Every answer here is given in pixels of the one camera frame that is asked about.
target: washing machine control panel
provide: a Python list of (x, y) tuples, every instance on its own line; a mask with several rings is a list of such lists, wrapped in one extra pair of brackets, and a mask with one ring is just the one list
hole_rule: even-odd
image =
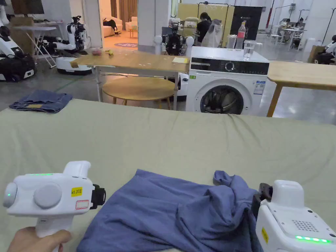
[(191, 69), (238, 74), (267, 75), (269, 63), (192, 58)]

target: white sofa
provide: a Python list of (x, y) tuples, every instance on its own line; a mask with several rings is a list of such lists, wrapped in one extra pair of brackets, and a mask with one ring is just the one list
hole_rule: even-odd
[(136, 26), (136, 30), (138, 29), (138, 17), (133, 16), (130, 22), (125, 23), (126, 30), (129, 31), (132, 29), (132, 26)]
[[(106, 18), (107, 21), (110, 21), (111, 19), (114, 20), (114, 22), (116, 22), (117, 25), (117, 29), (122, 31), (123, 29), (123, 21), (113, 17), (113, 16), (103, 16), (102, 19), (104, 20)], [(103, 26), (103, 33), (104, 33), (104, 38), (108, 37), (108, 36), (113, 36), (114, 35), (114, 30), (111, 26)]]

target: washing machine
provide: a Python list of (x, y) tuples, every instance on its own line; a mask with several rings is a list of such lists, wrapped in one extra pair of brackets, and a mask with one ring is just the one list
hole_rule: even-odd
[(190, 60), (186, 111), (257, 115), (269, 61), (257, 52), (194, 46)]

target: purple rug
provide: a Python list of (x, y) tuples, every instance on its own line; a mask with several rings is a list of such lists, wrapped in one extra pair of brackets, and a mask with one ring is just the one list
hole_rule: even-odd
[(120, 47), (138, 47), (137, 43), (117, 43), (114, 44), (115, 46), (120, 46)]

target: water bottle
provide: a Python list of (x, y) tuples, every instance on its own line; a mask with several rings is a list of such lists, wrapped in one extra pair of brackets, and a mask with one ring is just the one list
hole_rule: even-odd
[(242, 26), (238, 30), (236, 49), (243, 48), (243, 43), (244, 43), (245, 33), (246, 33), (245, 24), (246, 24), (246, 21), (242, 22)]

